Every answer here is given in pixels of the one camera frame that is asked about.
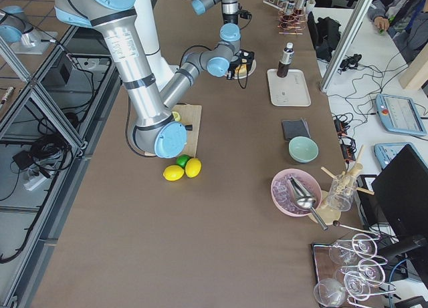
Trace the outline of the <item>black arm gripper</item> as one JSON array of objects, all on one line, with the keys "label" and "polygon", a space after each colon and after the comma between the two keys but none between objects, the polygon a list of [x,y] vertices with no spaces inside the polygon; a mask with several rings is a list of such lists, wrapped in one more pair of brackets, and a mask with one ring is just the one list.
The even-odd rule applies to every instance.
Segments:
[{"label": "black arm gripper", "polygon": [[254,52],[241,49],[237,59],[231,62],[231,71],[227,71],[226,78],[233,80],[235,75],[251,75],[254,71]]}]

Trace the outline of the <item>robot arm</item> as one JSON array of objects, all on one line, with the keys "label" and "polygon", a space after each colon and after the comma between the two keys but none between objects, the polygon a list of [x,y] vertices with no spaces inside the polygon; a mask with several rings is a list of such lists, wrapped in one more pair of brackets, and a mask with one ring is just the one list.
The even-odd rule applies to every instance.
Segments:
[{"label": "robot arm", "polygon": [[216,4],[221,4],[221,12],[224,23],[239,24],[239,19],[252,20],[252,14],[245,10],[238,0],[191,0],[193,11],[197,15],[206,13]]},{"label": "robot arm", "polygon": [[178,156],[187,131],[172,108],[202,71],[224,77],[239,55],[238,0],[191,0],[196,14],[222,7],[223,26],[212,50],[192,53],[172,71],[160,53],[151,0],[55,0],[57,18],[102,34],[137,114],[128,137],[160,158]]}]

